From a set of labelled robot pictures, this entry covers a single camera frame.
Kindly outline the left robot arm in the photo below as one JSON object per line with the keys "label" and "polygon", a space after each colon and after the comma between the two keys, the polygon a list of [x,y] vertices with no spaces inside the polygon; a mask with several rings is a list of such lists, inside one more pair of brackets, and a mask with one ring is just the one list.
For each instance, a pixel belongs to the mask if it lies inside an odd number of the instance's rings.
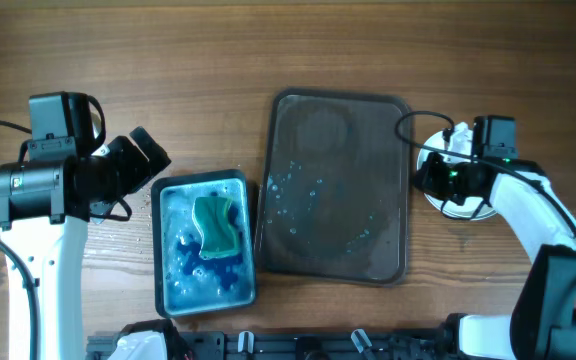
{"label": "left robot arm", "polygon": [[142,128],[106,139],[91,95],[56,92],[29,100],[31,137],[0,166],[0,244],[7,257],[8,356],[84,356],[81,273],[91,222],[126,222],[125,196],[169,164]]}

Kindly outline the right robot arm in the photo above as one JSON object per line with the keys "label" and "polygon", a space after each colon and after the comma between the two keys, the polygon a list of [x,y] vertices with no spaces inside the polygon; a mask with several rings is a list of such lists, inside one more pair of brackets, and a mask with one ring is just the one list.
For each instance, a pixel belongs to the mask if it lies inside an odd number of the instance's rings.
{"label": "right robot arm", "polygon": [[509,315],[454,315],[449,354],[467,359],[576,359],[576,219],[541,167],[518,156],[512,117],[450,121],[419,145],[413,182],[438,208],[488,207],[514,232],[531,270]]}

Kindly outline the white plate stained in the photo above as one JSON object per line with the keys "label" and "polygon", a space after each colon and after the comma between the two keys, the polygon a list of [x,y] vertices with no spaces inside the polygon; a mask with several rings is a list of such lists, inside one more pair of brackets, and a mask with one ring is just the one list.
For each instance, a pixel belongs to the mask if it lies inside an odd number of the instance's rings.
{"label": "white plate stained", "polygon": [[[442,131],[439,131],[437,133],[435,133],[434,135],[432,135],[431,137],[429,137],[424,145],[429,146],[429,147],[433,147],[433,148],[440,148],[440,149],[444,149],[444,140],[442,137]],[[426,160],[428,154],[430,153],[430,151],[428,150],[420,150],[419,155],[417,156],[417,160],[416,160],[416,170],[418,170],[422,163]],[[447,160],[444,160],[445,162],[449,163],[449,164],[456,164],[458,162],[461,162],[463,159],[458,159],[458,158],[451,158],[451,157],[447,157],[445,155],[442,155],[444,158],[447,158]],[[442,212],[445,215],[448,215],[450,217],[454,217],[454,218],[459,218],[459,219],[466,219],[466,220],[472,220],[472,221],[479,221],[479,220],[484,220],[484,219],[488,219],[493,217],[494,215],[497,215],[497,212],[489,207],[488,205],[486,205],[485,203],[482,205],[481,209],[479,210],[479,212],[476,214],[476,216],[473,216],[473,214],[475,214],[478,206],[480,204],[482,204],[482,198],[481,197],[469,197],[465,200],[463,205],[457,205],[451,201],[448,201],[444,207],[443,207],[443,211],[442,209],[442,204],[443,201],[438,200],[428,194],[424,195],[426,197],[426,199],[431,203],[431,205],[433,205],[437,210],[440,210],[440,212]]]}

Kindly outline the green yellow sponge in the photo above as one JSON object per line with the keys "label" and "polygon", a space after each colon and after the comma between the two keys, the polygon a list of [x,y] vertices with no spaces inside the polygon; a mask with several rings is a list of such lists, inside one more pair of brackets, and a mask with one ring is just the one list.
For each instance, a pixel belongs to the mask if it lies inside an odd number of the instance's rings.
{"label": "green yellow sponge", "polygon": [[222,259],[240,253],[238,232],[229,220],[231,207],[229,198],[207,196],[195,199],[192,218],[201,236],[201,258]]}

